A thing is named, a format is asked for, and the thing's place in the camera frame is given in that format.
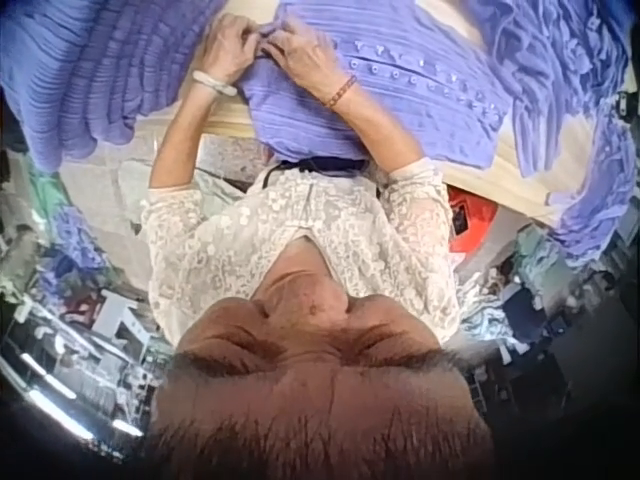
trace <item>hand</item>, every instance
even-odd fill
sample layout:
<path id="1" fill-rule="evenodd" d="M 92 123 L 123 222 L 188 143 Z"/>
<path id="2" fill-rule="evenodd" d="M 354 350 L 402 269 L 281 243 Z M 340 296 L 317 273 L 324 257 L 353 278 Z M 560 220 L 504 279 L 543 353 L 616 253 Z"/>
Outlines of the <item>hand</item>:
<path id="1" fill-rule="evenodd" d="M 207 37 L 200 70 L 227 85 L 235 83 L 256 58 L 258 28 L 247 17 L 222 15 Z"/>
<path id="2" fill-rule="evenodd" d="M 269 35 L 260 47 L 291 79 L 323 103 L 349 80 L 338 63 L 333 42 L 295 17 Z"/>

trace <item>white bracelet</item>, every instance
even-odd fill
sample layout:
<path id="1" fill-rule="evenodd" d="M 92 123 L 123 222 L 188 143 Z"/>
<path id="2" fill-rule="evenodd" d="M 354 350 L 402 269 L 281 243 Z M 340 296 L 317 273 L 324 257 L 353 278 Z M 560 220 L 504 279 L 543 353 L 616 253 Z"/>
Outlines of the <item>white bracelet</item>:
<path id="1" fill-rule="evenodd" d="M 227 97 L 235 97 L 238 94 L 238 89 L 236 87 L 220 82 L 203 71 L 194 70 L 192 77 L 196 82 L 206 85 L 209 88 L 213 88 L 216 92 L 220 92 Z"/>

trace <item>forehead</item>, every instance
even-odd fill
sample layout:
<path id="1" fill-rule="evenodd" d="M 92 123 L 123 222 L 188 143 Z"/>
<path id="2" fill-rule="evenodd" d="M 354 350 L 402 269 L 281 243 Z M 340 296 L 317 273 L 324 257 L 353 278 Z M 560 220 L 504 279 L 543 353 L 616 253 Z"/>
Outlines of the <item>forehead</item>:
<path id="1" fill-rule="evenodd" d="M 287 425 L 316 419 L 333 431 L 379 431 L 394 417 L 473 411 L 457 372 L 413 373 L 310 365 L 227 379 L 180 376 L 157 394 L 156 426 L 214 428 L 228 420 Z"/>

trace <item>fluorescent light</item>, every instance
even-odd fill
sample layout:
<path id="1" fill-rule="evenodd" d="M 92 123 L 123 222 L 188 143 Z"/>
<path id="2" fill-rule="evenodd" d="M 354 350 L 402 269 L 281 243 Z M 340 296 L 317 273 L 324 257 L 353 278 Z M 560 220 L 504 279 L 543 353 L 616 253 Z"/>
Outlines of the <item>fluorescent light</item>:
<path id="1" fill-rule="evenodd" d="M 67 397 L 67 398 L 69 398 L 71 400 L 75 400 L 75 398 L 77 397 L 76 392 L 71 390 L 69 387 L 67 387 L 65 384 L 63 384 L 57 378 L 55 378 L 55 377 L 53 377 L 53 376 L 51 376 L 49 374 L 46 374 L 44 376 L 44 380 L 49 385 L 51 385 L 53 388 L 58 390 L 61 394 L 63 394 L 65 397 Z"/>
<path id="2" fill-rule="evenodd" d="M 53 348 L 56 349 L 58 355 L 62 355 L 65 352 L 64 339 L 58 334 L 53 338 Z"/>
<path id="3" fill-rule="evenodd" d="M 44 368 L 42 368 L 40 366 L 40 364 L 38 362 L 36 362 L 33 359 L 33 357 L 31 355 L 29 355 L 28 353 L 21 353 L 20 354 L 20 358 L 22 359 L 22 361 L 24 363 L 26 363 L 31 368 L 33 368 L 38 373 L 38 375 L 45 376 L 47 374 L 47 371 Z"/>
<path id="4" fill-rule="evenodd" d="M 55 403 L 45 397 L 38 390 L 31 390 L 28 393 L 29 398 L 40 407 L 43 411 L 51 415 L 64 428 L 83 440 L 92 440 L 93 434 L 76 422 L 73 418 L 63 412 Z"/>
<path id="5" fill-rule="evenodd" d="M 113 425 L 118 430 L 122 430 L 123 432 L 128 433 L 129 435 L 133 435 L 134 437 L 141 437 L 143 435 L 143 433 L 139 429 L 137 429 L 133 425 L 129 425 L 128 423 L 123 422 L 120 419 L 114 420 L 111 425 Z"/>

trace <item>eyebrow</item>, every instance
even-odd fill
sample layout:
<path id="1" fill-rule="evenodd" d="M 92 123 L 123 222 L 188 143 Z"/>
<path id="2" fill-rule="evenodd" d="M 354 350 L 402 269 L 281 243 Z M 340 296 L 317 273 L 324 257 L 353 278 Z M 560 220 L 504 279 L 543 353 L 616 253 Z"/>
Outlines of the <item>eyebrow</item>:
<path id="1" fill-rule="evenodd" d="M 424 353 L 404 355 L 396 358 L 369 359 L 345 366 L 365 368 L 401 368 L 418 373 L 434 371 L 453 371 L 464 374 L 469 364 L 455 352 L 447 350 L 429 350 Z M 264 373 L 251 370 L 243 362 L 203 358 L 189 353 L 179 353 L 171 361 L 170 371 L 180 375 L 200 375 L 207 378 L 246 377 Z"/>

